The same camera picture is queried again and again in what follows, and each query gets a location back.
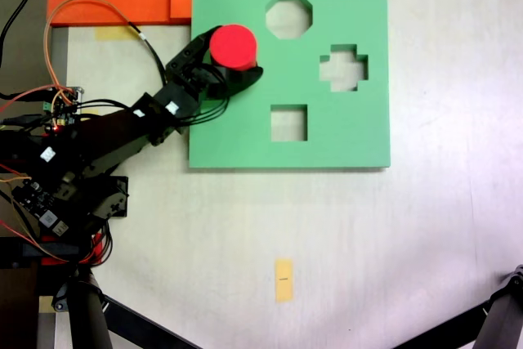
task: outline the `square hole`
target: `square hole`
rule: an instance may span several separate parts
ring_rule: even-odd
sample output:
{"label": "square hole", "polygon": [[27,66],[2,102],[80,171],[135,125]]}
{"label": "square hole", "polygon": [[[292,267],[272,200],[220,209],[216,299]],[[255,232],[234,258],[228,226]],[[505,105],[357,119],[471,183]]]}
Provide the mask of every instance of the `square hole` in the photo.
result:
{"label": "square hole", "polygon": [[307,140],[307,105],[271,105],[270,139],[273,142]]}

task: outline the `black stand leg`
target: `black stand leg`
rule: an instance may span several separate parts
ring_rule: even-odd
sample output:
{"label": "black stand leg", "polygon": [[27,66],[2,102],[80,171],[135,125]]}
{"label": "black stand leg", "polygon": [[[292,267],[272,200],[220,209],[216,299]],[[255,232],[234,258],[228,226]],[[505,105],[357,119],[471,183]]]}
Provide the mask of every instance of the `black stand leg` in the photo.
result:
{"label": "black stand leg", "polygon": [[459,349],[474,341],[486,318],[489,302],[440,324],[395,349]]}
{"label": "black stand leg", "polygon": [[474,349],[516,349],[522,328],[523,265],[519,265],[488,302],[395,349],[459,349],[472,341]]}
{"label": "black stand leg", "polygon": [[519,301],[507,293],[492,304],[474,349],[516,349],[523,327]]}
{"label": "black stand leg", "polygon": [[108,296],[104,313],[110,331],[143,349],[201,349]]}
{"label": "black stand leg", "polygon": [[113,349],[99,294],[83,282],[69,286],[67,306],[74,349]]}

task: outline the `yellow sticky note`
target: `yellow sticky note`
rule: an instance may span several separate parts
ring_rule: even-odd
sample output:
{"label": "yellow sticky note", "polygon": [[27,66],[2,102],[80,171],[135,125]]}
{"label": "yellow sticky note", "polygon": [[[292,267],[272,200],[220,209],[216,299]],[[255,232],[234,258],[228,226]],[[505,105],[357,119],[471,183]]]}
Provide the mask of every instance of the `yellow sticky note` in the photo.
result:
{"label": "yellow sticky note", "polygon": [[276,302],[289,302],[293,299],[293,261],[276,259]]}
{"label": "yellow sticky note", "polygon": [[138,34],[131,26],[97,26],[96,41],[126,41],[137,40]]}

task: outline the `yellow tape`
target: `yellow tape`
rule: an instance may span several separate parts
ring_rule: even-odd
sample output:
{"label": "yellow tape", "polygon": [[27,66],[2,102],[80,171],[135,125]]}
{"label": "yellow tape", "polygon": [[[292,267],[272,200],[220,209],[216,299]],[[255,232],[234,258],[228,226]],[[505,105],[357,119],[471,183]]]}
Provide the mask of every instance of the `yellow tape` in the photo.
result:
{"label": "yellow tape", "polygon": [[38,311],[41,314],[52,314],[55,312],[55,309],[51,305],[52,296],[40,296],[38,298],[39,309]]}
{"label": "yellow tape", "polygon": [[276,259],[276,302],[289,302],[293,299],[293,261]]}
{"label": "yellow tape", "polygon": [[140,39],[131,26],[97,26],[96,41],[126,41]]}

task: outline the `cross-shaped hole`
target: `cross-shaped hole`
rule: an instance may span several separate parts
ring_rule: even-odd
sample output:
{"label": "cross-shaped hole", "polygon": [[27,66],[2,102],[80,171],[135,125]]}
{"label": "cross-shaped hole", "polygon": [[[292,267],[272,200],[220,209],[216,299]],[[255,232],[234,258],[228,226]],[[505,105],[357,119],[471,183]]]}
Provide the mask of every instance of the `cross-shaped hole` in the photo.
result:
{"label": "cross-shaped hole", "polygon": [[332,45],[330,55],[320,56],[320,81],[330,81],[331,92],[355,92],[367,79],[368,57],[358,55],[356,45]]}

